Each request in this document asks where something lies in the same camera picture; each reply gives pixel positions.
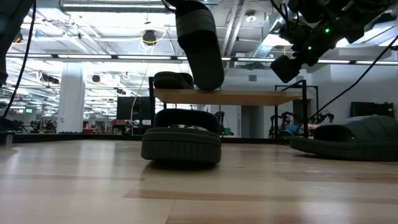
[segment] wooden floor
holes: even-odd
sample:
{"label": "wooden floor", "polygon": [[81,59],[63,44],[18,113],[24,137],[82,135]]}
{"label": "wooden floor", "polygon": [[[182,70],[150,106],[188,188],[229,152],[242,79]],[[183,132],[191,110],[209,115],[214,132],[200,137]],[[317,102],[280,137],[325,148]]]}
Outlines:
{"label": "wooden floor", "polygon": [[224,144],[219,165],[184,168],[145,161],[140,146],[0,149],[0,223],[398,223],[398,163]]}

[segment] ceiling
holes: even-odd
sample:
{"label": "ceiling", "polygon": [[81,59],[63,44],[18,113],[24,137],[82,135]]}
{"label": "ceiling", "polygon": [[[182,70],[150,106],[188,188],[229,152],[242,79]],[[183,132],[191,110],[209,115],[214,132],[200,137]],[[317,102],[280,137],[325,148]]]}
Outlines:
{"label": "ceiling", "polygon": [[[220,46],[223,45],[228,22],[237,20],[242,4],[238,6],[238,14],[231,15],[233,0],[204,0],[214,15]],[[81,0],[81,1],[49,1],[38,0],[38,8],[34,24],[34,36],[30,46],[30,54],[90,54],[90,55],[178,55],[184,56],[184,51],[177,42],[175,16],[169,13],[158,0],[149,1],[113,1],[113,0]],[[246,12],[256,17],[253,22],[243,22],[238,32],[239,40],[233,45],[232,54],[241,54],[246,57],[252,55],[261,44],[271,45],[269,52],[274,57],[282,54],[291,54],[290,44],[276,35],[264,35],[267,18],[278,16],[269,1],[250,1]],[[32,11],[25,18],[22,25],[23,40],[14,44],[9,53],[23,54],[29,33]],[[396,21],[375,26],[373,30],[352,45],[344,40],[339,42],[338,48],[324,55],[326,59],[338,60],[371,60],[381,47],[387,45],[398,34]],[[157,43],[148,47],[142,42],[141,35],[145,30],[154,30]],[[7,87],[3,88],[1,101],[7,103],[17,81],[22,64],[21,58],[7,58],[7,72],[9,78]],[[179,63],[142,63],[142,62],[84,62],[88,75],[86,84],[85,114],[101,113],[114,117],[116,102],[119,94],[116,90],[105,89],[118,86],[126,91],[127,96],[147,96],[147,78],[160,71],[190,73],[186,61]],[[18,90],[18,99],[14,107],[21,105],[41,106],[38,112],[46,115],[57,113],[60,85],[43,83],[39,80],[41,73],[50,75],[62,82],[62,61],[28,60],[25,73]],[[93,75],[101,76],[102,82],[94,83]],[[226,82],[237,86],[236,76],[228,73]],[[178,105],[179,108],[189,108],[189,105]]]}

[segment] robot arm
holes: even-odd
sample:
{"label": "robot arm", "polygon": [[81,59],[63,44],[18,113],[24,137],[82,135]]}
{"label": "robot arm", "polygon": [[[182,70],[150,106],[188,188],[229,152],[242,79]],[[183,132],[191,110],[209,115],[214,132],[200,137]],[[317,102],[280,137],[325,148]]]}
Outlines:
{"label": "robot arm", "polygon": [[318,24],[311,28],[303,22],[288,21],[280,29],[279,35],[293,44],[294,58],[283,55],[271,63],[271,69],[284,83],[291,81],[299,74],[303,64],[315,65],[342,38],[346,38],[349,43],[361,38],[364,27],[396,2],[397,0],[290,0],[288,7],[292,12],[301,13],[309,23]]}

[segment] shelf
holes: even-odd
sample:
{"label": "shelf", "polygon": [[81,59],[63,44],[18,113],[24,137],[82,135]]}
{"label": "shelf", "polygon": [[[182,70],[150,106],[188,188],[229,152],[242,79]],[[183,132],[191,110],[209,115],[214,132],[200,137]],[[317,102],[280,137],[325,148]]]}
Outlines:
{"label": "shelf", "polygon": [[202,91],[166,89],[155,89],[154,95],[164,103],[243,106],[276,106],[302,97],[301,93],[281,91]]}

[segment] black monitor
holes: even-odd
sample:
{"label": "black monitor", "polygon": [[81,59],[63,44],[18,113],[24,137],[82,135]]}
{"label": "black monitor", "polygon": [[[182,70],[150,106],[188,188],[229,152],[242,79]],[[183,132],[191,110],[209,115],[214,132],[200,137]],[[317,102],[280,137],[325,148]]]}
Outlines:
{"label": "black monitor", "polygon": [[392,103],[368,103],[368,102],[351,102],[349,116],[369,116],[384,115],[394,118],[394,107]]}
{"label": "black monitor", "polygon": [[[134,102],[135,97],[118,97],[118,109],[116,111],[116,119],[130,119],[131,118],[131,106]],[[136,103],[134,104],[133,120],[143,119],[150,120],[150,98],[149,96],[137,97]]]}

